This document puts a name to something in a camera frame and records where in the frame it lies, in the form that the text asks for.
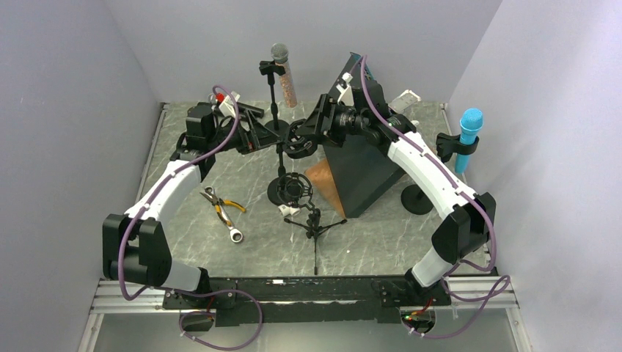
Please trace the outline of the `round base clip stand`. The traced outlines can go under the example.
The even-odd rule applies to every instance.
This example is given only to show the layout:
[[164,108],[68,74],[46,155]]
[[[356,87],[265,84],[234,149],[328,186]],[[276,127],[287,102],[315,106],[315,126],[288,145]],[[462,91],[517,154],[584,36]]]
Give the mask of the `round base clip stand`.
[[275,61],[260,61],[258,67],[260,74],[265,76],[267,79],[267,83],[270,89],[271,96],[271,116],[272,121],[268,123],[268,127],[272,130],[278,131],[281,128],[282,121],[278,119],[278,106],[275,97],[275,76],[283,76],[285,74],[285,68],[283,66],[278,65]]

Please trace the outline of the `round base shock mount stand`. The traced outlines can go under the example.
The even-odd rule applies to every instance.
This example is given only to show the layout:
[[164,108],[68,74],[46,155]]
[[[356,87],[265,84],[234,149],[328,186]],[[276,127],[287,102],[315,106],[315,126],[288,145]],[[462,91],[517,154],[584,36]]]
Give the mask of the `round base shock mount stand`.
[[283,157],[286,155],[293,160],[306,158],[314,154],[318,149],[318,145],[316,142],[310,140],[305,136],[299,136],[297,134],[297,130],[304,123],[304,120],[296,120],[291,124],[287,125],[284,121],[279,121],[279,133],[282,137],[281,142],[277,144],[279,167],[277,170],[277,177],[269,183],[267,189],[269,201],[276,206],[280,206],[282,204],[282,201],[277,194],[279,179],[287,173],[286,168],[283,164]]

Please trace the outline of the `tripod shock mount stand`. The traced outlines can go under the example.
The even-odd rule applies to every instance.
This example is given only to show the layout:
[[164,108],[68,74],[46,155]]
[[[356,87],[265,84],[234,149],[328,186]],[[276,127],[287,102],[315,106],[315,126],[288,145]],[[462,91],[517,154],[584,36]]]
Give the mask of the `tripod shock mount stand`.
[[283,221],[287,224],[298,226],[305,230],[305,235],[313,239],[314,244],[314,275],[318,275],[318,240],[331,228],[343,225],[347,219],[334,222],[328,225],[321,225],[321,210],[313,203],[313,188],[310,180],[298,172],[289,172],[277,178],[277,198],[282,203],[279,207],[285,206],[290,210],[305,209],[308,211],[307,220],[304,224],[293,221],[293,215],[285,215]]

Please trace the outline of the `white pvc elbow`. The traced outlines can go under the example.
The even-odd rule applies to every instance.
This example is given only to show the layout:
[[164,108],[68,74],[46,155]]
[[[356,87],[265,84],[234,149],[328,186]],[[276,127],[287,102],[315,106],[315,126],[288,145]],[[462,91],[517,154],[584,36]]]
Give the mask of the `white pvc elbow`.
[[293,206],[286,205],[286,204],[279,205],[277,209],[279,210],[279,212],[282,214],[283,217],[295,216],[301,212],[300,208],[293,207]]

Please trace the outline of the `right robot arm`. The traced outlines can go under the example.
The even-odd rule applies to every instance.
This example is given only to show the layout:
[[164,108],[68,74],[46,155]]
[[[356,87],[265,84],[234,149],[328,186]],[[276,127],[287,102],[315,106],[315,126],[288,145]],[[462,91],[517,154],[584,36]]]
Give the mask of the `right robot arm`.
[[295,121],[285,143],[291,158],[304,158],[318,145],[342,147],[347,136],[363,136],[382,156],[399,166],[427,196],[442,220],[425,256],[405,274],[404,294],[413,304],[430,298],[433,287],[451,274],[465,256],[489,245],[497,256],[496,201],[458,179],[424,142],[415,125],[383,98],[356,94],[350,105],[322,94],[313,113]]

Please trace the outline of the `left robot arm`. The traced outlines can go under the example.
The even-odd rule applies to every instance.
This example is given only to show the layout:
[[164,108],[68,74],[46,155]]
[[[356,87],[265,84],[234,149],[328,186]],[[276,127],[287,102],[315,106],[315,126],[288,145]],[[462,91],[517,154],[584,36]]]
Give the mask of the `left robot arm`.
[[289,125],[283,120],[262,124],[264,114],[256,106],[227,100],[199,102],[187,111],[186,129],[164,173],[135,205],[103,222],[107,279],[182,290],[182,299],[193,308],[209,302],[208,271],[173,259],[166,229],[213,168],[217,153],[235,150],[246,155],[283,141]]

